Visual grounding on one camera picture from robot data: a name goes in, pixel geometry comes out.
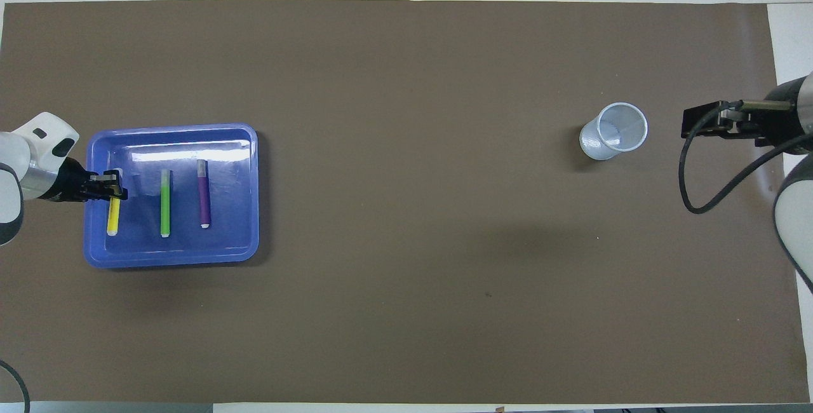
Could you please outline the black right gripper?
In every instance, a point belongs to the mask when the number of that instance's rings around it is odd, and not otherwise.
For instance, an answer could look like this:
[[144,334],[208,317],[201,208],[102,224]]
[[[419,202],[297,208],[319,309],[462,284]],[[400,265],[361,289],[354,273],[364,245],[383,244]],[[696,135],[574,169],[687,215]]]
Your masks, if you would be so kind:
[[[734,140],[754,140],[756,147],[780,146],[798,136],[810,134],[810,80],[795,79],[782,83],[765,97],[766,101],[789,102],[790,110],[753,112],[731,111]],[[722,116],[730,106],[728,101],[701,104],[682,112],[682,139],[696,130],[697,136],[724,136],[731,130],[731,121]]]

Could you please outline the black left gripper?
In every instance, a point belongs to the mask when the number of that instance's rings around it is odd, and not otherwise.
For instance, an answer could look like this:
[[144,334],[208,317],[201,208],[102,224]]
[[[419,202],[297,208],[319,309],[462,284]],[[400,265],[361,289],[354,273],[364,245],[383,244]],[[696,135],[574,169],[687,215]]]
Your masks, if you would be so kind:
[[94,176],[99,188],[94,188],[94,199],[127,201],[128,190],[122,186],[122,170],[105,170],[101,175],[88,172],[76,160],[65,160],[58,172],[58,201],[85,202],[93,198],[89,183]]

